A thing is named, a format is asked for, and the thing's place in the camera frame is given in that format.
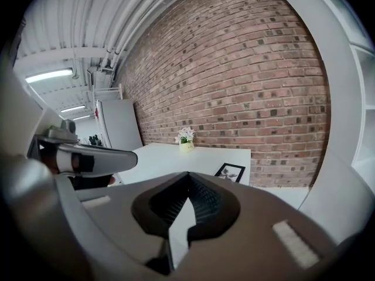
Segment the white table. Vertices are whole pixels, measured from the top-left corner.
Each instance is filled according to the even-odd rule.
[[[122,184],[140,182],[176,172],[196,172],[214,176],[224,163],[244,166],[240,184],[249,185],[251,150],[195,147],[182,153],[178,145],[151,143],[133,151],[138,164],[118,175]]]

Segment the ceiling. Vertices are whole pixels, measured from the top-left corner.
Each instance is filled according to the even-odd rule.
[[[34,0],[25,12],[15,73],[62,117],[93,115],[92,90],[112,85],[135,42],[174,1]],[[117,62],[112,61],[115,50],[120,55]],[[72,68],[73,76],[28,85],[25,81],[27,76],[61,68]],[[60,113],[79,105],[86,108]]]

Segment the picture frame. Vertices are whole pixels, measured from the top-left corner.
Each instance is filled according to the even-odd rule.
[[[239,183],[244,171],[244,166],[236,166],[231,165],[230,163],[224,163],[216,172],[215,176],[221,179]]]

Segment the light fixture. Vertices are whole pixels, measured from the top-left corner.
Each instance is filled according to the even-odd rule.
[[[72,108],[61,110],[61,112],[67,112],[67,111],[72,111],[72,110],[81,109],[81,108],[85,108],[85,106],[84,105],[80,105],[80,106],[76,106],[76,107],[72,107]]]
[[[60,76],[69,76],[69,75],[73,75],[73,70],[71,68],[64,68],[62,70],[57,70],[57,71],[52,71],[52,72],[47,72],[47,73],[42,73],[42,74],[27,77],[26,82],[33,83],[33,82],[44,80],[44,79],[60,77]]]
[[[78,119],[84,119],[84,118],[88,118],[90,115],[85,115],[85,116],[80,116],[79,118],[75,118],[73,119],[74,121],[78,120]]]

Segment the yellow flower pot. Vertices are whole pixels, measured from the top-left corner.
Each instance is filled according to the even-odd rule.
[[[180,151],[183,153],[188,153],[194,149],[194,144],[191,143],[180,143]]]

